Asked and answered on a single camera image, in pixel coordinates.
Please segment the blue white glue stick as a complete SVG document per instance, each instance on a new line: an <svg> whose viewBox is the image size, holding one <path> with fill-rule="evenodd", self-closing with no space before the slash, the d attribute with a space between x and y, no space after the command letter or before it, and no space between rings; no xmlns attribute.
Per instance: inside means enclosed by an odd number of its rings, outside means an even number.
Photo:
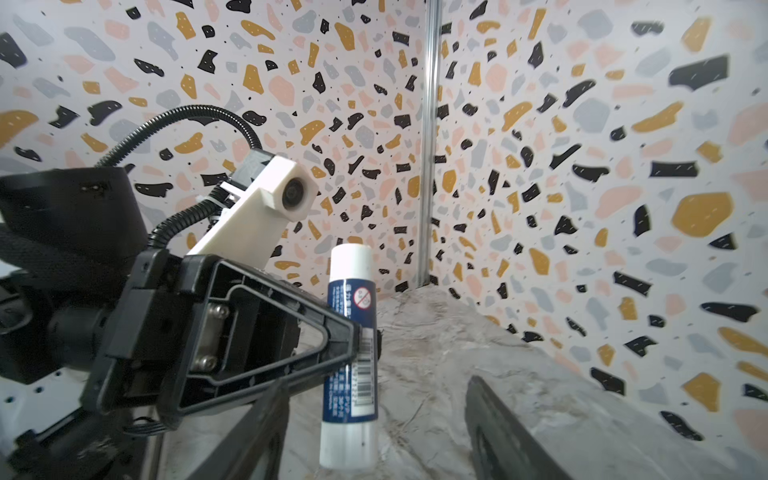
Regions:
<svg viewBox="0 0 768 480"><path fill-rule="evenodd" d="M327 300L355 333L350 359L324 384L319 462L329 470L366 470L379 458L377 287L370 247L333 248Z"/></svg>

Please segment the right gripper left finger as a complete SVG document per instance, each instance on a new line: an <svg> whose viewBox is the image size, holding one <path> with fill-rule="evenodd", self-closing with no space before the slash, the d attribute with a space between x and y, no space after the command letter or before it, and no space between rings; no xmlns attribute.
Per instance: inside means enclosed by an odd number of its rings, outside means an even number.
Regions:
<svg viewBox="0 0 768 480"><path fill-rule="evenodd" d="M275 382L189 479L277 479L289 414L288 389Z"/></svg>

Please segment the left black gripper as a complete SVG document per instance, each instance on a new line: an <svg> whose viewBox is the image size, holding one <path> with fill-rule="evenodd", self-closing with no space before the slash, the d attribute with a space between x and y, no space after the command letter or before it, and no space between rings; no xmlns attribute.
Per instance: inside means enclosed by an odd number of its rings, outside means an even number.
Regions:
<svg viewBox="0 0 768 480"><path fill-rule="evenodd" d="M175 429L261 398L321 385L351 357L354 326L258 269L215 255L141 253L90 367L82 406L106 414L157 405Z"/></svg>

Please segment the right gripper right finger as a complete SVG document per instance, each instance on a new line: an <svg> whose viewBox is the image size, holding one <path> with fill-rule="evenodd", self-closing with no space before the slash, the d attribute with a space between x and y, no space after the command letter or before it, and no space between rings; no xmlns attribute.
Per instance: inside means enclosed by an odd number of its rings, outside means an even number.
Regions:
<svg viewBox="0 0 768 480"><path fill-rule="evenodd" d="M570 477L479 376L468 382L465 422L478 479Z"/></svg>

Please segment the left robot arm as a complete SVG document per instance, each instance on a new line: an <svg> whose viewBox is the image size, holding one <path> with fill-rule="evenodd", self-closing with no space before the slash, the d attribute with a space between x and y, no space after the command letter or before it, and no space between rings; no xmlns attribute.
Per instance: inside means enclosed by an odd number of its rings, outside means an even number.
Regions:
<svg viewBox="0 0 768 480"><path fill-rule="evenodd" d="M233 204L245 219L226 246L178 257L145 231L121 168L4 177L1 257L14 270L1 281L1 374L88 376L73 413L14 436L13 477L134 477L151 436L244 405L194 477L276 478L290 397L350 364L361 340L262 269L281 221L312 199L297 169L260 175Z"/></svg>

